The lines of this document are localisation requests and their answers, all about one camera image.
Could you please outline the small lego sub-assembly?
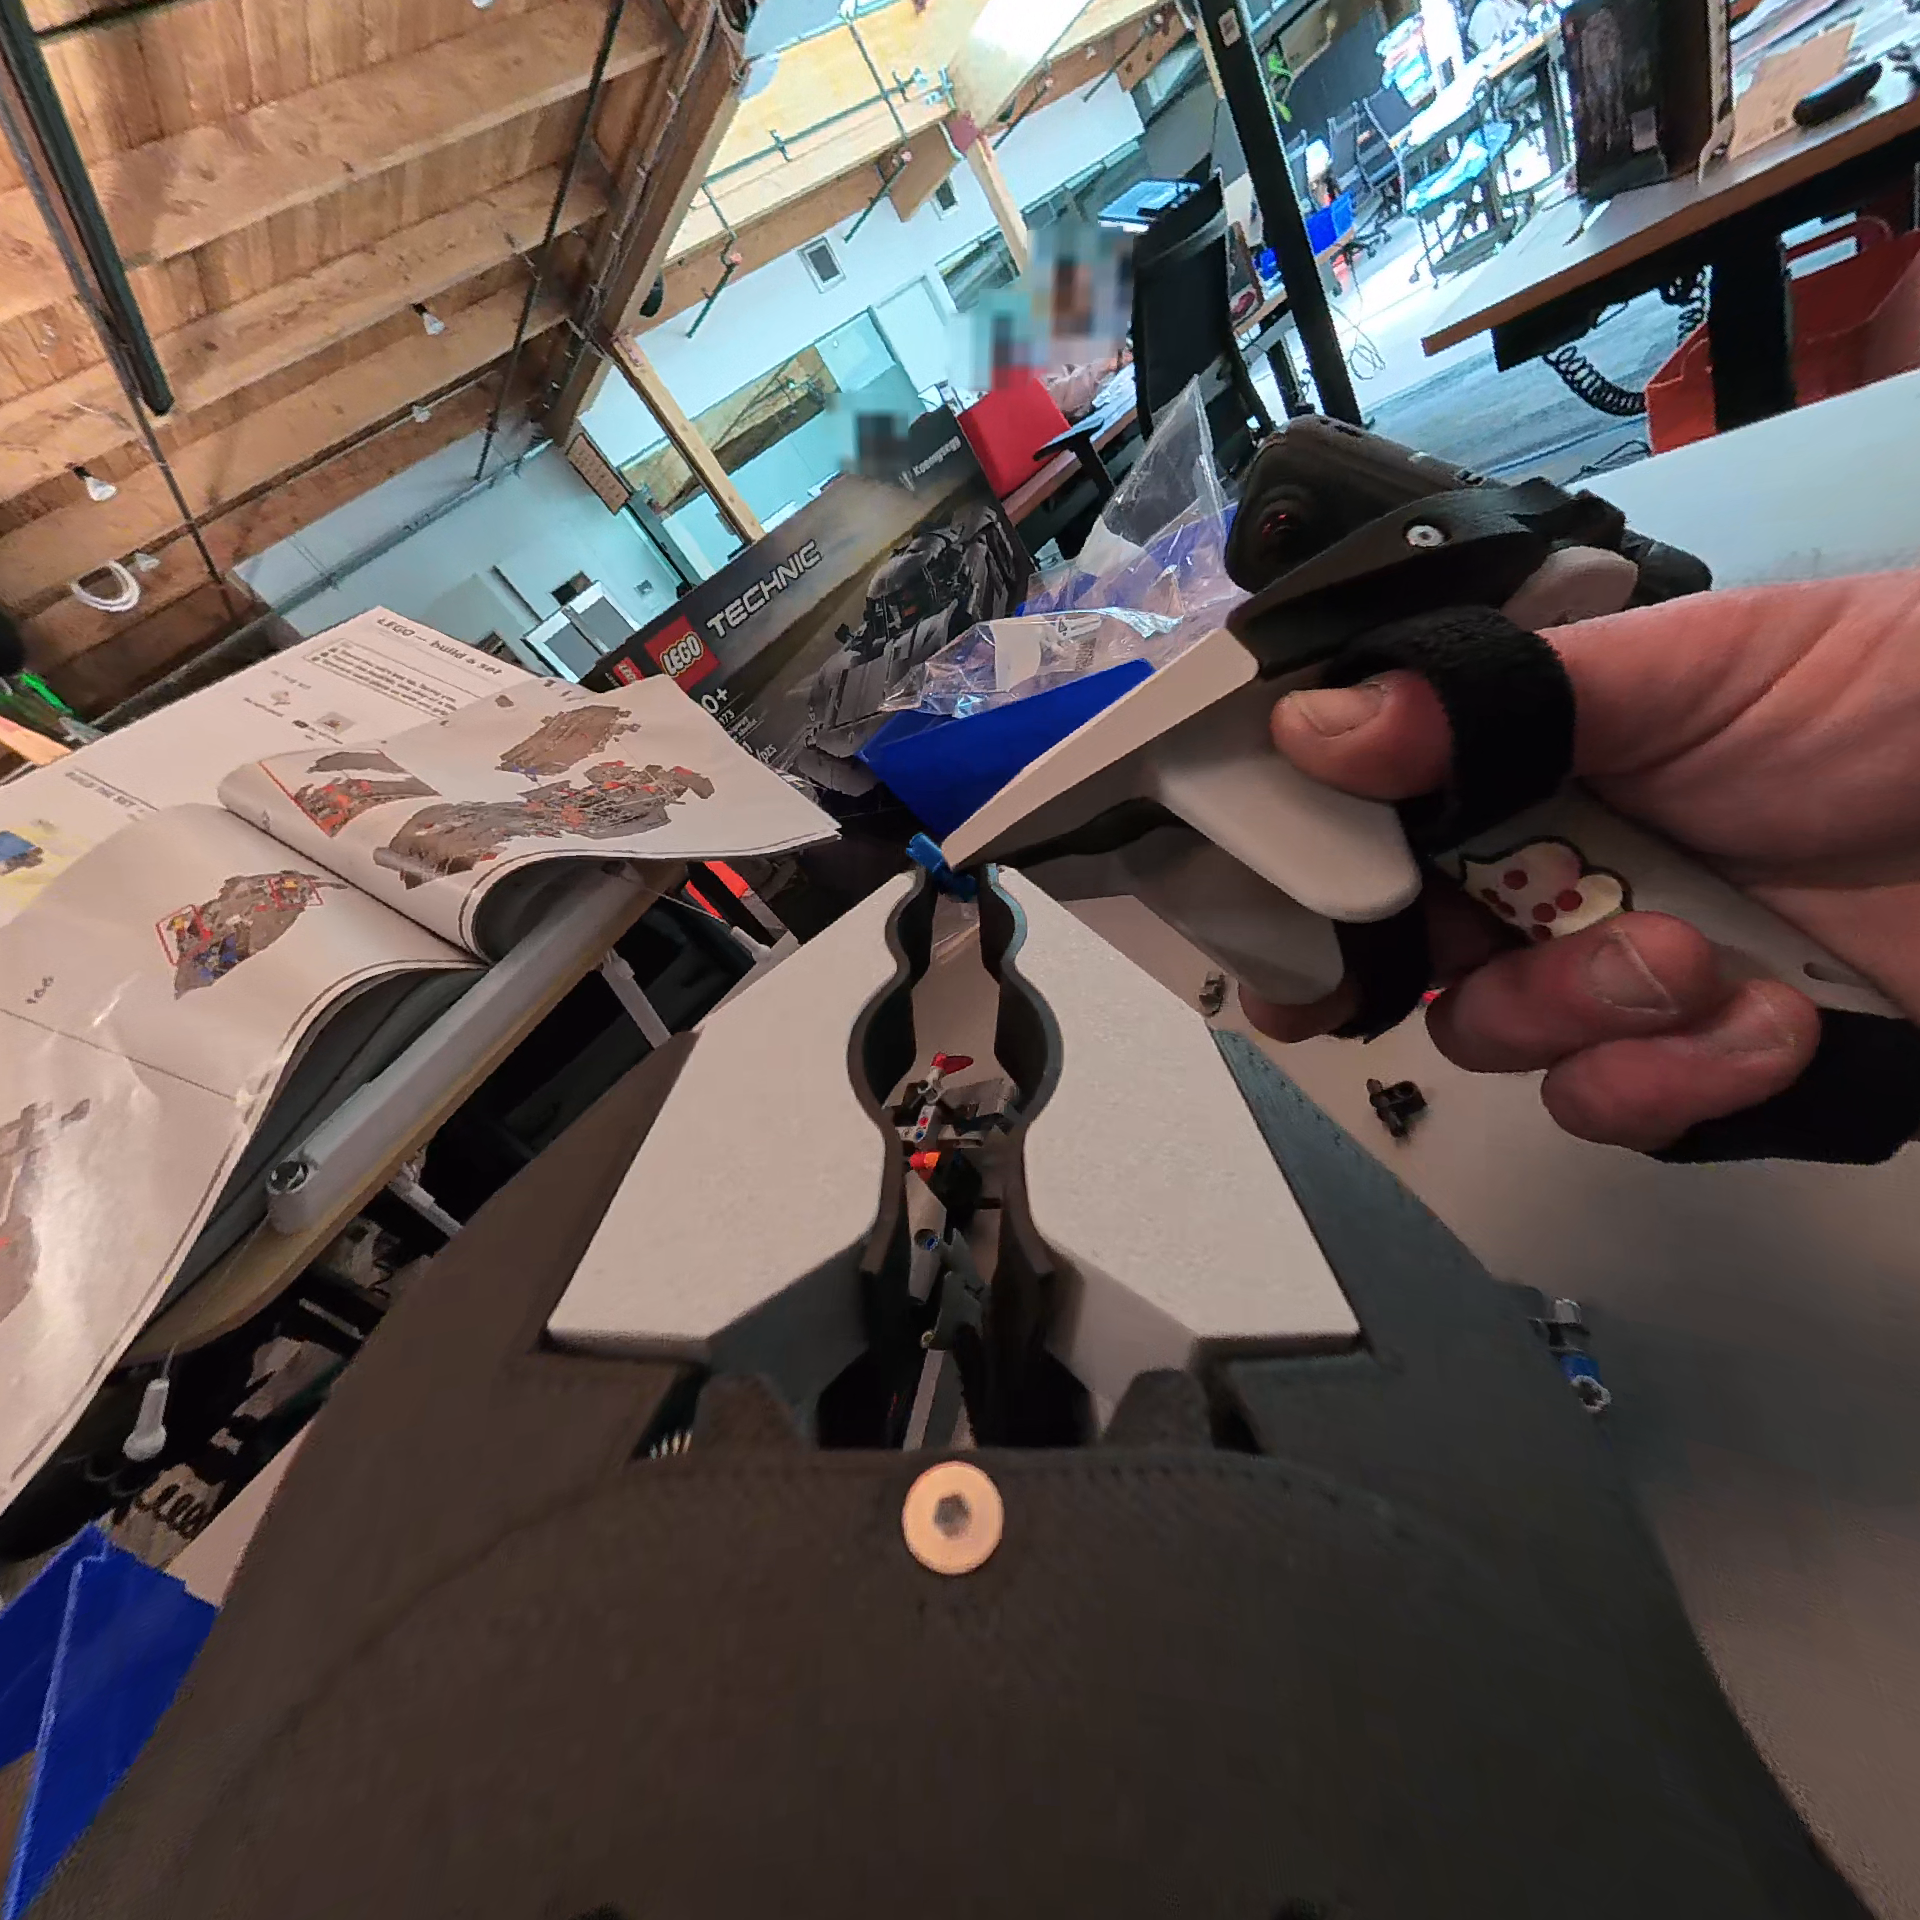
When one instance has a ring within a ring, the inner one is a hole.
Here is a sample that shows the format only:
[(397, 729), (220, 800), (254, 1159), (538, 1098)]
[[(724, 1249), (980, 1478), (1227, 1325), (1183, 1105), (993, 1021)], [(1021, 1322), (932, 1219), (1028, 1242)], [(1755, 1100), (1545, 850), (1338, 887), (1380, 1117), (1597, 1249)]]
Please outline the small lego sub-assembly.
[(1014, 1081), (964, 1051), (934, 1051), (895, 1107), (906, 1151), (909, 1330), (901, 1416), (909, 1451), (966, 1445), (964, 1370), (987, 1351)]

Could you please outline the blue plastic panel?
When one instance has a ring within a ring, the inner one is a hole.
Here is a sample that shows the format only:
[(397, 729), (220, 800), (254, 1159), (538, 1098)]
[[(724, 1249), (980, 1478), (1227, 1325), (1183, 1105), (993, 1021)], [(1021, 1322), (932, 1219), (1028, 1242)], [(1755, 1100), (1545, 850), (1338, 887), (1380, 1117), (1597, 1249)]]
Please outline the blue plastic panel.
[(219, 1608), (85, 1526), (2, 1614), (2, 1763), (32, 1759), (4, 1915), (25, 1915), (130, 1771)]

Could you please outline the wooden desk with black legs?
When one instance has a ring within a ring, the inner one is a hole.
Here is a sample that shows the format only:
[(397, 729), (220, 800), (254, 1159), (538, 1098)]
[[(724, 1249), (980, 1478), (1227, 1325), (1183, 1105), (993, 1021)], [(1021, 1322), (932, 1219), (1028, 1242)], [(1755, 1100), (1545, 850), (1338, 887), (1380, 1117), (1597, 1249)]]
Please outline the wooden desk with black legs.
[(1539, 214), (1468, 278), (1421, 346), (1439, 356), (1488, 333), (1507, 372), (1572, 346), (1605, 308), (1704, 269), (1717, 425), (1776, 417), (1797, 405), (1784, 236), (1858, 214), (1910, 179), (1917, 159), (1917, 88), (1890, 69), (1850, 111), (1706, 178)]

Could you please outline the white book stand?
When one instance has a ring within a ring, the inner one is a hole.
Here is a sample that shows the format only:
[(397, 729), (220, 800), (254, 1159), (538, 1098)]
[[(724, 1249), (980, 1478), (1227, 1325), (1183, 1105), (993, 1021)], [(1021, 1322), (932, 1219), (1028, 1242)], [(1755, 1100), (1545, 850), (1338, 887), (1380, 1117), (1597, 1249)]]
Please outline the white book stand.
[(191, 1533), (324, 1400), (404, 1282), (628, 1070), (791, 929), (797, 856), (536, 886), (485, 971), (372, 986), (324, 1021), (242, 1149), (157, 1311), (12, 1499), (54, 1540), (187, 1479)]

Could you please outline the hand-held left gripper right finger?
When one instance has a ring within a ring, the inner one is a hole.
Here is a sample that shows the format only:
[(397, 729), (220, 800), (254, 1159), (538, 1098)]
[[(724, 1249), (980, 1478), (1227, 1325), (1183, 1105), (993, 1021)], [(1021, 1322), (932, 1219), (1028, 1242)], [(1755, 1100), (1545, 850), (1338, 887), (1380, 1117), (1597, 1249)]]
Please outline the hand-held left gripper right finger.
[(1362, 1324), (1213, 1026), (1028, 875), (979, 881), (1014, 1105), (976, 1356), (985, 1447), (1258, 1447), (1239, 1368)]

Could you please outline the black lego set box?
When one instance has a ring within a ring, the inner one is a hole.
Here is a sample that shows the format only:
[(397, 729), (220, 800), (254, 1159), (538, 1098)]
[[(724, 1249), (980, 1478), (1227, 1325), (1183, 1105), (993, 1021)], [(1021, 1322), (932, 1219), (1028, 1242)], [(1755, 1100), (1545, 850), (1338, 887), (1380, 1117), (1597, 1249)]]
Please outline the black lego set box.
[(911, 667), (1017, 611), (1030, 551), (993, 492), (842, 475), (598, 662), (594, 691), (673, 677), (732, 738), (822, 796), (878, 786), (860, 750)]

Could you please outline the grey and blue lego piece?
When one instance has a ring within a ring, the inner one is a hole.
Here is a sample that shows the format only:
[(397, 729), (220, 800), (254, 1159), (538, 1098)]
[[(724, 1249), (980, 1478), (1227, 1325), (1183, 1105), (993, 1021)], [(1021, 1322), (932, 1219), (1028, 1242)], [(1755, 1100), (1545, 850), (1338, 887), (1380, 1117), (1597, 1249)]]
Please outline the grey and blue lego piece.
[(1592, 1418), (1605, 1416), (1614, 1403), (1614, 1394), (1592, 1356), (1588, 1324), (1578, 1301), (1566, 1295), (1550, 1298), (1533, 1325), (1541, 1332), (1558, 1374), (1586, 1413)]

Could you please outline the black steel pillar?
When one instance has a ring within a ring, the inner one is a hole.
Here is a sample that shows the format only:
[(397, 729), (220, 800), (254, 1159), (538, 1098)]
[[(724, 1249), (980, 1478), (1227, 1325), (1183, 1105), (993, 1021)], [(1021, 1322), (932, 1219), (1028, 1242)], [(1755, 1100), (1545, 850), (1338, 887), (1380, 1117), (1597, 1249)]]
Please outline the black steel pillar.
[(1331, 420), (1362, 425), (1351, 369), (1332, 322), (1332, 305), (1309, 242), (1307, 218), (1284, 155), (1279, 111), (1252, 20), (1242, 2), (1200, 2), (1200, 32), (1223, 86), (1254, 198), (1260, 232), (1275, 252), (1289, 312), (1304, 347), (1317, 409)]

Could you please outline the large clear labelled bag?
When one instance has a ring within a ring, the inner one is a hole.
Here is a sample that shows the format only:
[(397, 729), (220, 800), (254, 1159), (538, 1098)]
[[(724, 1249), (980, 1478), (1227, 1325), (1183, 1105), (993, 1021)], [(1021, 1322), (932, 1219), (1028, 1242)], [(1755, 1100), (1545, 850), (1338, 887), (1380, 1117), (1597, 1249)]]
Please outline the large clear labelled bag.
[(883, 712), (969, 717), (1095, 671), (1168, 664), (1247, 600), (1228, 572), (1237, 507), (1200, 380), (1156, 415), (1081, 551), (1032, 578), (1018, 611), (979, 619), (893, 677)]

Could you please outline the red chair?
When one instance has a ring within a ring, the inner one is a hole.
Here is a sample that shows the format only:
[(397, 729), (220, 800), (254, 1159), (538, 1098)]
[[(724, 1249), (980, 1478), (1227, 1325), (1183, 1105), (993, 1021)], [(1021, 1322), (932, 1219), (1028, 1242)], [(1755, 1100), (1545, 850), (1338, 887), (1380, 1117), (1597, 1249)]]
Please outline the red chair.
[(996, 497), (1021, 522), (1070, 486), (1090, 490), (1095, 503), (1118, 492), (1105, 454), (1107, 415), (1092, 409), (1069, 420), (1044, 377), (1010, 369), (959, 413), (962, 433)]

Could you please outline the stack of orange bins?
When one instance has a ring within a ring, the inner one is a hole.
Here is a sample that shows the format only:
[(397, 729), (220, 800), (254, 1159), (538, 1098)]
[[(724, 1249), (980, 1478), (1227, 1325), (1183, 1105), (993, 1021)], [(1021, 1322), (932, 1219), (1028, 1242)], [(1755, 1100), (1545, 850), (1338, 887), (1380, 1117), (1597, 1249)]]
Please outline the stack of orange bins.
[[(1919, 232), (1879, 214), (1814, 230), (1784, 250), (1791, 360), (1803, 405), (1919, 366)], [(1647, 439), (1667, 454), (1713, 437), (1717, 397), (1710, 325), (1695, 323), (1647, 383)]]

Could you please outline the lego instruction booklet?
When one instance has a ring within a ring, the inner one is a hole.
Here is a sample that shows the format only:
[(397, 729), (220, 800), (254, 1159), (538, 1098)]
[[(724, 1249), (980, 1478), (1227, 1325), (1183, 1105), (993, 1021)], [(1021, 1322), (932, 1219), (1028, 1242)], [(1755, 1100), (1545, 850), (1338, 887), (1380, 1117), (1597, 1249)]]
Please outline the lego instruction booklet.
[(287, 1139), (614, 872), (836, 826), (671, 680), (374, 609), (4, 784), (4, 1506)]

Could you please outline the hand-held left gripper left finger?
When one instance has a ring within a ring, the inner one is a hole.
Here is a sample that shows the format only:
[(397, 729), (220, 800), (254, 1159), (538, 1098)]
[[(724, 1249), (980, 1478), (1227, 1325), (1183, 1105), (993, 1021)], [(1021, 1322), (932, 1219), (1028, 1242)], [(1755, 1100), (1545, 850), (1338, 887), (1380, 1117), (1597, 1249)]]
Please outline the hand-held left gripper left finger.
[(669, 1370), (640, 1447), (691, 1443), (719, 1379), (762, 1379), (814, 1443), (901, 1445), (928, 1308), (891, 1095), (936, 904), (928, 875), (891, 878), (688, 1038), (547, 1320), (565, 1353)]

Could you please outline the blue plastic bin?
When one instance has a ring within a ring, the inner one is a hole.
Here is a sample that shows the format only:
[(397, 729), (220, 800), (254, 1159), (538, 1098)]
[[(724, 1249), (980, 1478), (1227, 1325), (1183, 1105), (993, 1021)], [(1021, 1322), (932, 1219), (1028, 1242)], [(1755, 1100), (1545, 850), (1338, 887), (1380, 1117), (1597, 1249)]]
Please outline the blue plastic bin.
[(899, 712), (857, 759), (945, 842), (1026, 766), (1152, 674), (1142, 657), (1123, 660), (971, 716)]

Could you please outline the black box on desk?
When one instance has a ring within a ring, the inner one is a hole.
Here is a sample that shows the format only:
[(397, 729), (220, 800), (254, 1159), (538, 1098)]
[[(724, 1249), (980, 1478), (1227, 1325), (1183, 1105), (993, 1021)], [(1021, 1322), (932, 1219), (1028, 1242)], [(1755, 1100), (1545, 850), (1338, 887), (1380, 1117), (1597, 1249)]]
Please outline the black box on desk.
[(1572, 2), (1561, 12), (1574, 189), (1588, 204), (1698, 175), (1735, 134), (1727, 2)]

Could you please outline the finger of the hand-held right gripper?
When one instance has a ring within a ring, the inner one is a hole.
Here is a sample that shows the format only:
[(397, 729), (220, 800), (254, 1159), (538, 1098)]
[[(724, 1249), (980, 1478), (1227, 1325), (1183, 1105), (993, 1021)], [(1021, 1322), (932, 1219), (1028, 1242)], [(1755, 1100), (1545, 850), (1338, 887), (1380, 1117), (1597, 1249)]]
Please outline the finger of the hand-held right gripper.
[(1276, 853), (1251, 835), (1251, 792), (1279, 766), (1271, 716), (1279, 684), (1237, 634), (1216, 627), (1070, 732), (941, 842), (962, 872), (990, 831), (1048, 804), (1156, 800), (1257, 873)]
[(1172, 835), (1181, 848), (1197, 842), (1197, 829), (1156, 797), (1096, 797), (1092, 806), (1050, 802), (994, 827), (975, 852), (975, 875), (1000, 866), (1032, 873), (1058, 859), (1124, 853), (1156, 835)]

